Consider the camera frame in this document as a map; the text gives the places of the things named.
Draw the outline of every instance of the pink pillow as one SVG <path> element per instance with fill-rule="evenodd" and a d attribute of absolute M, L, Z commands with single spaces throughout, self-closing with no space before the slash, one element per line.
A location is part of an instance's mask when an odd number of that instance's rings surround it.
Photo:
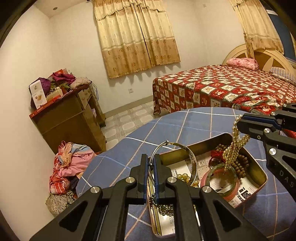
<path fill-rule="evenodd" d="M 228 66 L 244 67 L 250 70 L 258 70 L 259 65 L 255 59 L 252 58 L 230 58 L 227 60 Z"/>

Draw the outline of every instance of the tiled floor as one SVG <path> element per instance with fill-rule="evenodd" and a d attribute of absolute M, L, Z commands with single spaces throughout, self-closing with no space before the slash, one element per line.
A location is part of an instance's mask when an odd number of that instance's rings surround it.
<path fill-rule="evenodd" d="M 107 150 L 142 125 L 166 114 L 168 111 L 162 109 L 160 115 L 153 115 L 153 101 L 151 101 L 107 118 L 106 126 L 102 128 L 107 141 Z"/>

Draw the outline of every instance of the pearl necklace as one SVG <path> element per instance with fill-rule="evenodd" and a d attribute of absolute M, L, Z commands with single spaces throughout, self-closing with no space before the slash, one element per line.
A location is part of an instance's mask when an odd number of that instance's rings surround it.
<path fill-rule="evenodd" d="M 244 135 L 242 138 L 239 137 L 239 130 L 237 129 L 237 122 L 241 120 L 242 115 L 239 115 L 233 123 L 232 127 L 232 143 L 229 147 L 225 149 L 223 152 L 222 156 L 223 159 L 225 160 L 225 167 L 224 171 L 228 171 L 231 168 L 231 164 L 235 162 L 239 150 L 246 145 L 246 143 L 249 141 L 250 136 L 249 135 Z"/>

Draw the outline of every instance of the bangle bracelet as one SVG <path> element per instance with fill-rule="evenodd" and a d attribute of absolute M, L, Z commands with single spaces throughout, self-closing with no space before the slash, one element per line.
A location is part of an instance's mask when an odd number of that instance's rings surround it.
<path fill-rule="evenodd" d="M 151 173 L 151 171 L 153 170 L 153 167 L 154 167 L 153 158 L 154 158 L 156 152 L 161 147 L 167 146 L 167 145 L 178 146 L 178 147 L 180 147 L 181 149 L 185 150 L 188 153 L 190 161 L 191 161 L 191 165 L 192 165 L 192 173 L 191 173 L 191 177 L 190 177 L 190 180 L 187 183 L 187 185 L 192 186 L 193 182 L 195 181 L 195 179 L 197 177 L 197 161 L 196 161 L 196 157 L 195 157 L 194 153 L 188 147 L 186 147 L 186 146 L 184 146 L 182 144 L 179 144 L 179 143 L 176 143 L 176 142 L 169 142 L 169 141 L 165 141 L 165 142 L 160 143 L 155 148 L 155 150 L 153 151 L 153 153 L 152 153 L 152 155 L 150 157 L 149 164 L 148 164 L 148 176 L 149 176 L 150 181 L 152 182 L 153 185 L 155 184 L 154 177 L 153 177 L 153 175 Z"/>

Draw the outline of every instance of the cardboard box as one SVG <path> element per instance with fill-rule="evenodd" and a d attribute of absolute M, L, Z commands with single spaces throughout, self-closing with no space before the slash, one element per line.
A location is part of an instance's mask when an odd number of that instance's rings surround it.
<path fill-rule="evenodd" d="M 40 80 L 37 80 L 34 83 L 30 84 L 29 88 L 30 88 L 30 91 L 32 94 L 34 104 L 37 109 L 39 109 L 40 106 L 47 103 L 47 100 L 46 100 L 45 94 L 43 92 Z"/>
<path fill-rule="evenodd" d="M 63 91 L 61 89 L 57 89 L 54 92 L 50 93 L 48 96 L 46 96 L 47 101 L 51 101 L 56 96 L 63 96 Z"/>

